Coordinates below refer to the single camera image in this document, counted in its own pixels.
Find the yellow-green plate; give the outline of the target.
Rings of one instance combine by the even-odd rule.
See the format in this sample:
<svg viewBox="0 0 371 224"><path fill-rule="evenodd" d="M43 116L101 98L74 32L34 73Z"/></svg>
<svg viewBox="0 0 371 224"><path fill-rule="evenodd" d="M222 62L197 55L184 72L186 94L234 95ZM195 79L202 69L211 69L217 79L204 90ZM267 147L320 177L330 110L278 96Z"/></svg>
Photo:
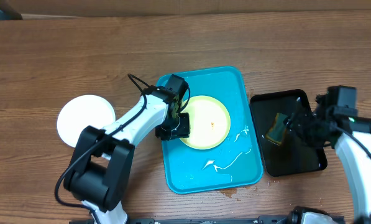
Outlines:
<svg viewBox="0 0 371 224"><path fill-rule="evenodd" d="M212 149L229 134L231 118L227 108L211 96L192 96L186 100L185 113L190 118L190 134L181 141L197 150Z"/></svg>

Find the green yellow sponge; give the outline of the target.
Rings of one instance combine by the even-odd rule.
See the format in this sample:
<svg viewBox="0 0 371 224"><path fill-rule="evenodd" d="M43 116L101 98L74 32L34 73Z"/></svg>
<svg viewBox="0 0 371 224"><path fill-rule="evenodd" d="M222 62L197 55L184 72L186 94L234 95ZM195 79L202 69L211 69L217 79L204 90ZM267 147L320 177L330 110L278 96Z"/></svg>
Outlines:
<svg viewBox="0 0 371 224"><path fill-rule="evenodd" d="M282 113L277 113L271 127L265 133L265 139L268 139L270 142L281 145L286 133L286 122L288 116Z"/></svg>

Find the white plate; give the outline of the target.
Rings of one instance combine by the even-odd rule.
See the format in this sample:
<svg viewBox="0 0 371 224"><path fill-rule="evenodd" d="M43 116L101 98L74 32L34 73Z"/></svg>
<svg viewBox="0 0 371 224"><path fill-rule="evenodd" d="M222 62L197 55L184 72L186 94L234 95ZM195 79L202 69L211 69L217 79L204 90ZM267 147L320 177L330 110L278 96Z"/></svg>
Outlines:
<svg viewBox="0 0 371 224"><path fill-rule="evenodd" d="M75 147L87 126L101 129L116 120L112 105L97 95L82 95L69 101L57 118L57 131L61 140Z"/></svg>

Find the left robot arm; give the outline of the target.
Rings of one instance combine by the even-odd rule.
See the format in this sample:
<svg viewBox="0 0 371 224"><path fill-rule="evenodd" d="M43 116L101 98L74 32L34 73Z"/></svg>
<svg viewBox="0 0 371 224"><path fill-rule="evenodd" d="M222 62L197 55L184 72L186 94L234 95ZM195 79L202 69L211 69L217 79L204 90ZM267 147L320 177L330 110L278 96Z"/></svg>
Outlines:
<svg viewBox="0 0 371 224"><path fill-rule="evenodd" d="M121 200L134 151L152 130L162 141L187 138L190 119L183 112L184 94L158 88L106 128L87 126L80 133L69 166L57 181L90 211L95 223L126 223Z"/></svg>

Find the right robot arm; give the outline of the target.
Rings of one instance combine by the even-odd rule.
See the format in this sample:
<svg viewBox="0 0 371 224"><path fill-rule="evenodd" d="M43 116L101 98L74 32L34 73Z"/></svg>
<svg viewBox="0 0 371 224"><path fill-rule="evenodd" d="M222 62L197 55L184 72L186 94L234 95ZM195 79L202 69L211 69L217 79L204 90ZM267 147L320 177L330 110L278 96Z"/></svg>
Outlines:
<svg viewBox="0 0 371 224"><path fill-rule="evenodd" d="M285 127L310 146L329 142L344 168L354 203L354 223L371 223L371 119L332 114L293 113Z"/></svg>

